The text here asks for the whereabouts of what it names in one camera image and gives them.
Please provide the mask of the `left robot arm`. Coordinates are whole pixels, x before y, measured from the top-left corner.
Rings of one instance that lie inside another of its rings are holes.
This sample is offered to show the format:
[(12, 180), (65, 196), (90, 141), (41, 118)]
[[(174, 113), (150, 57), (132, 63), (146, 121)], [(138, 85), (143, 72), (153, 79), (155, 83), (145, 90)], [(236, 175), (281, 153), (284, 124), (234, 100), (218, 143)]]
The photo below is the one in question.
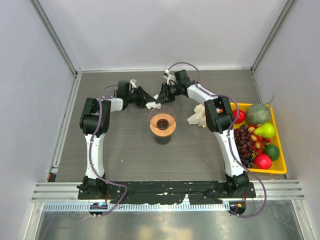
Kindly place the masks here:
[(117, 89), (107, 97), (85, 100), (80, 116), (79, 126), (82, 130), (87, 148), (86, 172), (79, 189), (79, 199), (102, 199), (107, 195), (103, 164), (103, 146), (105, 135), (110, 126), (112, 112), (125, 110), (130, 104), (144, 108), (149, 103), (155, 103), (158, 95), (148, 94), (141, 86), (136, 86), (136, 80), (120, 80)]

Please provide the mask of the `white paper sheet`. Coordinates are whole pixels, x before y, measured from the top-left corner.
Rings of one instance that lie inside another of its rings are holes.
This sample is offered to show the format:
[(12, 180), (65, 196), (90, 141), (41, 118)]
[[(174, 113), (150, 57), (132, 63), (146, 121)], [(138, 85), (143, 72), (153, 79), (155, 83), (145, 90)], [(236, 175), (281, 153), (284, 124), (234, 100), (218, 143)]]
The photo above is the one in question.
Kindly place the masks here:
[(148, 110), (150, 110), (150, 109), (154, 109), (154, 108), (159, 108), (161, 106), (161, 104), (153, 101), (153, 102), (148, 102), (145, 106), (147, 107)]

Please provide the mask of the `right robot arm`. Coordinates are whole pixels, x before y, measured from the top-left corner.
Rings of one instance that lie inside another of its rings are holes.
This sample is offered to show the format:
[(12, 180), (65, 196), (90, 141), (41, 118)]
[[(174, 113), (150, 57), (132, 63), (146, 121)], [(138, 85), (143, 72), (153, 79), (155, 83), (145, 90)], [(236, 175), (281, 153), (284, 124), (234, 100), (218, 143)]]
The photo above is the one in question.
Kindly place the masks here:
[(172, 102), (179, 95), (184, 95), (204, 106), (205, 121), (208, 129), (214, 133), (224, 160), (225, 188), (232, 197), (238, 197), (249, 186), (249, 177), (241, 159), (234, 138), (236, 122), (231, 108), (232, 100), (226, 95), (214, 94), (201, 86), (196, 80), (190, 80), (186, 70), (176, 71), (173, 75), (167, 69), (156, 102)]

